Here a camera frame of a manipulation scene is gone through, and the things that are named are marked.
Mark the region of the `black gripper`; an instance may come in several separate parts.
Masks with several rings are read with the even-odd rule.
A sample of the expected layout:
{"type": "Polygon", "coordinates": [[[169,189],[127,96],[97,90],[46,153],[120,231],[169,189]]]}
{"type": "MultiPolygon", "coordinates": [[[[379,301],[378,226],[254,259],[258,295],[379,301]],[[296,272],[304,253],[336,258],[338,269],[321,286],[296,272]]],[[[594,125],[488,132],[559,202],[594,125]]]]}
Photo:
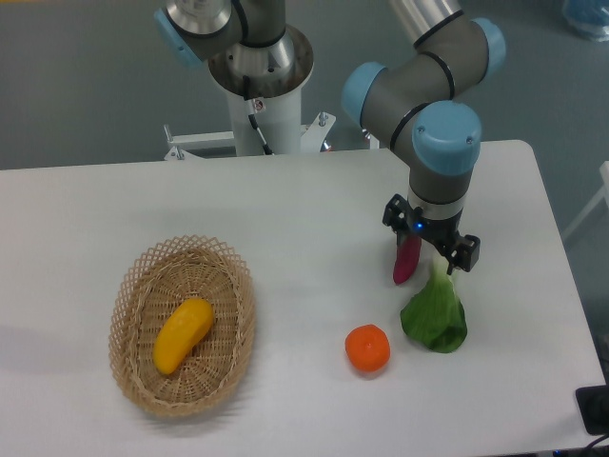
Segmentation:
{"type": "Polygon", "coordinates": [[[448,260],[446,273],[454,270],[469,272],[480,257],[481,240],[471,234],[461,235],[458,230],[462,210],[448,218],[432,219],[431,211],[421,205],[412,206],[400,194],[395,194],[385,205],[383,224],[396,235],[396,258],[399,258],[407,235],[416,235],[431,244],[448,260]]]}

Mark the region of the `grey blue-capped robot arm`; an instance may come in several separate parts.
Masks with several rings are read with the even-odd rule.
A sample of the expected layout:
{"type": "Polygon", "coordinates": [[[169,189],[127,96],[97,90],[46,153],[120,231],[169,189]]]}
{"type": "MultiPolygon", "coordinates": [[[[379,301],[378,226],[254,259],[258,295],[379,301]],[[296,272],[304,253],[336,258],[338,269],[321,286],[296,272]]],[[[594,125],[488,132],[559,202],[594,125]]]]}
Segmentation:
{"type": "MultiPolygon", "coordinates": [[[[392,5],[415,50],[396,69],[369,62],[347,78],[349,118],[410,169],[408,193],[386,205],[383,223],[397,238],[394,274],[416,239],[450,269],[468,271],[480,240],[460,234],[465,195],[481,148],[481,121],[456,97],[493,74],[506,45],[492,22],[467,17],[456,1],[392,5]]],[[[154,14],[161,36],[188,67],[207,65],[232,105],[241,155],[299,152],[301,111],[278,101],[298,96],[313,70],[307,38],[289,26],[282,1],[168,1],[154,14]]]]}

